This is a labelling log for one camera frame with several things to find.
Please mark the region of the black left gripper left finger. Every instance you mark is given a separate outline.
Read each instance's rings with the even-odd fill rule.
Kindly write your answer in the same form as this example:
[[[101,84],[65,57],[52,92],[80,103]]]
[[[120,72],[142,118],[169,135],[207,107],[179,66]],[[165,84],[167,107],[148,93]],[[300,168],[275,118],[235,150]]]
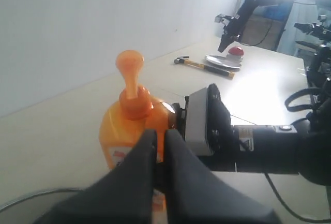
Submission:
[[[120,165],[35,222],[152,223],[156,149],[156,131],[144,131]]]

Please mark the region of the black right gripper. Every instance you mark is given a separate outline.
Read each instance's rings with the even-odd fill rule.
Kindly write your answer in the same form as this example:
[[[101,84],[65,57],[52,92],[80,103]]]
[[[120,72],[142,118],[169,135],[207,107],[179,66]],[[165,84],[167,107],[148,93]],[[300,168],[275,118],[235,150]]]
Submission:
[[[173,103],[172,107],[176,112],[176,129],[179,131],[180,135],[184,139],[186,117],[185,107],[181,108],[179,103]],[[198,159],[212,171],[235,171],[235,159],[237,158],[239,144],[235,141],[233,126],[231,125],[231,127],[232,135],[229,139],[227,139],[227,142],[222,151],[214,153],[212,156],[197,156],[193,152],[198,157]]]

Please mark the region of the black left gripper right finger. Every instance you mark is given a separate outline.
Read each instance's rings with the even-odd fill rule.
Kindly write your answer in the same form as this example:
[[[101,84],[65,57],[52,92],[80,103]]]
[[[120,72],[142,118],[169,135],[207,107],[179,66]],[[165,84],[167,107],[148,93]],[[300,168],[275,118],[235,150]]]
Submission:
[[[272,208],[213,174],[174,129],[164,136],[164,180],[169,223],[281,223]]]

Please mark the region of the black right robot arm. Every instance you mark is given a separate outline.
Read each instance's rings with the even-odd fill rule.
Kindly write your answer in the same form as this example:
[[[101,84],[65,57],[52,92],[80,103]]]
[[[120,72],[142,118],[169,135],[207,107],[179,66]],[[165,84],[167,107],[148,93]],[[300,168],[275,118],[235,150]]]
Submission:
[[[177,130],[212,171],[299,174],[330,185],[330,87],[301,89],[285,100],[307,115],[289,125],[233,125],[215,84],[172,104]]]

